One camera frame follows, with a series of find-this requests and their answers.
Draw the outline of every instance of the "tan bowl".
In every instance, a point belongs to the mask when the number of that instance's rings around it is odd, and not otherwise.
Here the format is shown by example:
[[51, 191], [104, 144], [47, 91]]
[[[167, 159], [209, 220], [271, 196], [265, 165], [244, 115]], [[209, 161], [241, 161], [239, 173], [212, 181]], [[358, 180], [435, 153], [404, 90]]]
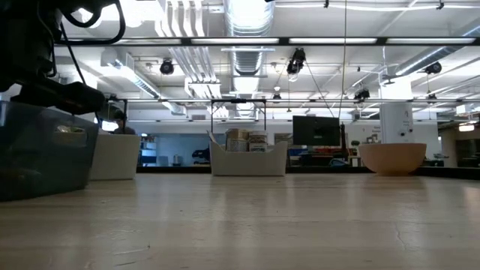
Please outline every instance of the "tan bowl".
[[364, 144], [358, 147], [365, 166], [375, 173], [404, 176], [420, 167], [425, 158], [424, 143]]

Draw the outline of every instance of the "wooden table surface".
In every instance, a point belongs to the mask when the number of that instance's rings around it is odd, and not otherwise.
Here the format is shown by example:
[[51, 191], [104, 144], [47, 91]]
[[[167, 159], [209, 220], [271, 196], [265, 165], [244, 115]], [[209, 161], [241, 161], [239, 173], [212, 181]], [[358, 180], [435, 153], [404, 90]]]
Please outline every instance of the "wooden table surface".
[[480, 181], [138, 175], [0, 203], [0, 269], [479, 269]]

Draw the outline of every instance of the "wire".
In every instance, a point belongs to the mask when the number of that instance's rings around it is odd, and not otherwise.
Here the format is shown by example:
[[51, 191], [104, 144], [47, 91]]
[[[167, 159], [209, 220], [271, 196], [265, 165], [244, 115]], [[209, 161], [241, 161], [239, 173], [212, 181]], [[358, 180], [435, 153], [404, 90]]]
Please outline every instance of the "wire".
[[[85, 77], [82, 74], [82, 70], [80, 69], [80, 66], [78, 65], [77, 58], [75, 57], [74, 51], [72, 50], [72, 46], [70, 45], [70, 42], [68, 42], [68, 36], [67, 32], [65, 31], [65, 27], [63, 26], [63, 23], [60, 22], [60, 29], [61, 29], [61, 34], [64, 37], [65, 40], [65, 45], [67, 45], [68, 52], [70, 53], [70, 57], [72, 58], [73, 64], [75, 65], [76, 72], [78, 72], [78, 75], [80, 76], [80, 79], [82, 80], [82, 83], [87, 86], [87, 82], [85, 81]], [[101, 127], [101, 120], [100, 117], [98, 117], [98, 112], [95, 113], [95, 118], [97, 119], [97, 124], [99, 127]]]
[[53, 37], [52, 31], [50, 31], [50, 28], [48, 28], [47, 24], [42, 20], [42, 17], [40, 16], [40, 1], [37, 1], [37, 18], [38, 21], [41, 23], [41, 25], [45, 28], [45, 30], [48, 32], [48, 34], [51, 37], [52, 43], [47, 44], [47, 46], [52, 47], [52, 65], [53, 65], [53, 72], [51, 74], [46, 75], [49, 78], [53, 78], [57, 75], [57, 63], [55, 59], [55, 38]]
[[127, 23], [125, 22], [125, 16], [123, 14], [123, 10], [122, 10], [122, 5], [120, 4], [120, 0], [115, 0], [115, 5], [117, 7], [117, 10], [118, 10], [118, 16], [120, 18], [119, 20], [119, 23], [120, 23], [120, 29], [118, 30], [118, 34], [112, 38], [112, 39], [109, 39], [109, 40], [74, 40], [74, 41], [68, 41], [66, 39], [64, 40], [59, 40], [57, 41], [57, 44], [63, 44], [63, 45], [67, 45], [67, 44], [70, 44], [70, 45], [110, 45], [110, 44], [114, 44], [114, 43], [117, 43], [119, 42], [123, 36], [125, 35], [125, 30], [127, 29]]
[[330, 109], [329, 103], [327, 102], [327, 100], [325, 100], [325, 97], [323, 96], [322, 90], [320, 90], [320, 87], [318, 86], [317, 81], [315, 80], [314, 74], [312, 73], [312, 70], [310, 69], [310, 65], [308, 64], [306, 59], [305, 59], [305, 65], [307, 66], [308, 71], [310, 71], [310, 75], [312, 76], [313, 83], [315, 83], [316, 89], [320, 93], [320, 97], [322, 97], [323, 101], [325, 102], [325, 105], [327, 106], [327, 109], [330, 111], [331, 117], [334, 118], [335, 115], [333, 114], [332, 110]]
[[347, 60], [347, 2], [345, 0], [345, 21], [343, 29], [343, 68], [342, 68], [342, 95], [340, 96], [340, 105], [338, 106], [338, 118], [340, 119], [342, 113], [342, 102], [344, 101], [344, 87], [345, 87], [345, 61]]

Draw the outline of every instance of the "person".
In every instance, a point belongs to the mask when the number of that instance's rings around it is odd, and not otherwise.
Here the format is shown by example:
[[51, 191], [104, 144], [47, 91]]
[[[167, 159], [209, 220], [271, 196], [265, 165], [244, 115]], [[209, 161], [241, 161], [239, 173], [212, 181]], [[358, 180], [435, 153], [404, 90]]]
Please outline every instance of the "person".
[[137, 132], [131, 127], [125, 127], [124, 125], [125, 115], [123, 112], [119, 112], [115, 114], [115, 122], [118, 125], [118, 128], [113, 131], [114, 134], [126, 134], [126, 135], [137, 135]]

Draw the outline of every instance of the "screen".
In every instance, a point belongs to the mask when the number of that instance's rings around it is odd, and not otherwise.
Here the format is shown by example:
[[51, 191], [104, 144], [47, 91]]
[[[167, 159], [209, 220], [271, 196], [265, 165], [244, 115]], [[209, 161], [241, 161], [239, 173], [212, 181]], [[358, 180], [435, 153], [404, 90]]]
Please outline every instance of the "screen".
[[293, 116], [293, 144], [340, 146], [340, 120], [331, 117]]

